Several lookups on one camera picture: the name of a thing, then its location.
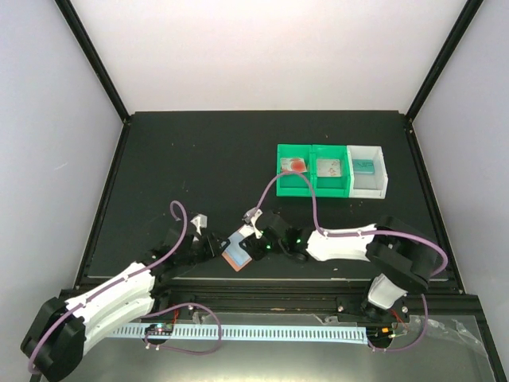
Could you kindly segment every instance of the plastic container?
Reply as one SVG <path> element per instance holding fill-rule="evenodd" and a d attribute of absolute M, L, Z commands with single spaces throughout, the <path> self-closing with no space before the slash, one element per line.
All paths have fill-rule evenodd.
<path fill-rule="evenodd" d="M 347 146 L 352 161 L 350 197 L 383 199 L 389 177 L 380 146 Z"/>
<path fill-rule="evenodd" d="M 281 173 L 281 158 L 304 158 L 308 171 L 302 173 L 313 184 L 312 146 L 311 145 L 278 145 L 276 173 Z M 311 191 L 305 181 L 298 175 L 286 175 L 276 181 L 276 195 L 279 197 L 311 197 Z"/>
<path fill-rule="evenodd" d="M 340 161 L 339 177 L 322 177 L 317 171 L 321 159 Z M 313 145 L 313 188 L 317 197 L 348 197 L 352 189 L 351 161 L 346 146 Z"/>

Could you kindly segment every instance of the white wall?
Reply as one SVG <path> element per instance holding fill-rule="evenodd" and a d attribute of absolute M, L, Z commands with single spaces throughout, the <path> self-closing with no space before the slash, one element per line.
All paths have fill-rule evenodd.
<path fill-rule="evenodd" d="M 487 0 L 417 117 L 468 292 L 509 372 L 509 2 Z"/>
<path fill-rule="evenodd" d="M 51 0 L 0 2 L 0 380 L 29 380 L 19 345 L 71 287 L 121 123 Z"/>
<path fill-rule="evenodd" d="M 466 0 L 73 0 L 130 112 L 406 112 Z"/>

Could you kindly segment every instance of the black metal frame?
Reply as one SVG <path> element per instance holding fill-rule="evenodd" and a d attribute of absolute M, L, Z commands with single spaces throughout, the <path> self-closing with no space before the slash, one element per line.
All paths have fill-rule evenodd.
<path fill-rule="evenodd" d="M 104 214 L 107 209 L 108 201 L 111 195 L 115 177 L 122 160 L 122 153 L 126 145 L 126 140 L 130 130 L 130 116 L 117 93 L 107 70 L 104 68 L 102 61 L 99 58 L 87 32 L 81 23 L 74 7 L 70 0 L 55 0 L 59 6 L 62 14 L 67 20 L 69 27 L 74 33 L 76 40 L 80 43 L 87 59 L 93 67 L 99 81 L 103 85 L 106 93 L 110 97 L 111 102 L 114 104 L 121 120 L 124 122 L 121 137 L 113 163 L 111 165 L 110 173 L 108 174 L 107 181 L 104 187 L 103 195 L 99 203 L 99 208 L 94 219 L 91 229 L 91 235 L 87 242 L 87 247 L 84 252 L 82 263 L 75 282 L 75 290 L 63 290 L 62 295 L 70 297 L 74 294 L 81 294 L 84 290 L 91 289 L 102 280 L 89 279 L 87 274 L 87 265 L 91 261 L 93 251 L 97 242 L 99 231 L 103 222 Z M 429 213 L 432 217 L 433 226 L 437 234 L 439 244 L 450 254 L 450 272 L 451 281 L 447 283 L 440 283 L 440 286 L 433 286 L 429 289 L 426 295 L 429 303 L 430 314 L 448 314 L 448 315 L 473 315 L 476 317 L 484 345 L 488 351 L 490 364 L 495 378 L 497 381 L 506 381 L 502 364 L 500 362 L 498 353 L 496 351 L 493 338 L 486 322 L 486 317 L 480 305 L 480 301 L 476 296 L 464 294 L 463 282 L 458 271 L 457 262 L 453 256 L 452 248 L 447 237 L 444 222 L 442 220 L 440 210 L 438 208 L 437 200 L 433 193 L 433 188 L 429 181 L 425 163 L 422 158 L 418 140 L 414 133 L 412 122 L 420 111 L 426 98 L 430 94 L 433 86 L 443 71 L 445 65 L 452 56 L 455 48 L 459 44 L 464 32 L 470 25 L 477 10 L 480 8 L 483 0 L 468 0 L 465 3 L 464 9 L 461 11 L 456 23 L 454 24 L 449 36 L 443 44 L 433 66 L 429 70 L 421 88 L 419 89 L 410 109 L 405 116 L 402 116 L 405 121 L 405 131 L 408 139 L 408 144 L 414 158 L 418 176 L 422 185 L 422 190 L 428 203 Z M 245 281 L 228 281 L 221 285 L 218 282 L 200 281 L 200 286 L 186 280 L 175 280 L 176 283 L 172 287 L 172 292 L 180 294 L 182 298 L 190 298 L 193 301 L 200 301 L 209 305 L 212 309 L 219 310 L 241 310 L 246 309 L 246 306 L 239 302 L 244 301 L 243 297 L 246 295 L 256 295 L 256 299 L 250 299 L 249 310 L 267 309 L 274 307 L 274 302 L 278 301 L 281 305 L 284 301 L 289 310 L 299 309 L 299 311 L 307 310 L 314 311 L 315 313 L 335 313 L 336 296 L 339 294 L 360 294 L 364 292 L 365 283 L 321 283 L 320 286 L 308 285 L 306 283 L 286 283 L 284 289 L 280 284 L 271 285 L 265 283 L 263 286 L 256 285 L 255 283 Z M 422 312 L 422 301 L 418 296 L 410 296 L 408 300 L 409 309 L 413 312 Z M 30 381 L 37 382 L 39 377 L 33 377 Z"/>

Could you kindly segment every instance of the black tabletop surface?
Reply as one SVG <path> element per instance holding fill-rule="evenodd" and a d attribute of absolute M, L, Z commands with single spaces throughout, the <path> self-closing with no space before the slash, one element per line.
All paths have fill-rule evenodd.
<path fill-rule="evenodd" d="M 111 277 L 156 246 L 170 225 L 169 202 L 208 216 L 208 226 L 233 232 L 275 175 L 279 143 L 381 146 L 389 185 L 384 200 L 320 198 L 322 227 L 350 228 L 396 216 L 434 238 L 410 148 L 397 111 L 139 112 L 131 122 L 87 275 Z M 276 197 L 262 207 L 290 224 L 312 225 L 311 200 Z M 212 279 L 370 279 L 365 262 L 295 263 L 268 255 L 235 272 L 223 258 L 182 270 Z"/>

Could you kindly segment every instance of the black frame post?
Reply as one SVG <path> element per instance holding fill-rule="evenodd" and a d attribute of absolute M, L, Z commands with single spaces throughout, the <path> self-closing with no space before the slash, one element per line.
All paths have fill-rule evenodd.
<path fill-rule="evenodd" d="M 418 112 L 421 110 L 422 105 L 428 98 L 428 95 L 433 89 L 433 86 L 438 80 L 438 77 L 444 70 L 449 58 L 451 58 L 454 50 L 460 43 L 461 38 L 463 37 L 465 31 L 467 30 L 470 22 L 477 13 L 477 10 L 480 8 L 483 0 L 468 0 L 464 5 L 463 10 L 460 13 L 460 16 L 454 23 L 453 28 L 449 32 L 445 43 L 442 45 L 440 52 L 438 53 L 435 62 L 431 66 L 431 69 L 428 72 L 428 75 L 424 79 L 424 82 L 421 85 L 417 95 L 414 98 L 414 101 L 410 105 L 410 109 L 406 113 L 406 117 L 410 122 L 415 120 Z"/>
<path fill-rule="evenodd" d="M 81 49 L 88 59 L 88 62 L 90 62 L 90 65 L 94 69 L 94 72 L 97 75 L 97 78 L 99 78 L 100 83 L 103 85 L 103 88 L 106 91 L 108 97 L 110 97 L 110 101 L 113 103 L 113 106 L 119 114 L 120 119 L 123 123 L 128 122 L 130 119 L 130 114 L 124 106 L 124 103 L 122 102 L 117 89 L 115 89 L 113 81 L 111 80 L 110 75 L 104 67 L 99 54 L 95 50 L 84 25 L 78 17 L 78 13 L 74 9 L 74 6 L 71 4 L 71 1 L 55 0 L 55 3 L 60 8 L 60 12 L 64 15 L 69 28 L 71 28 L 72 33 L 74 33 L 74 37 L 80 44 Z"/>

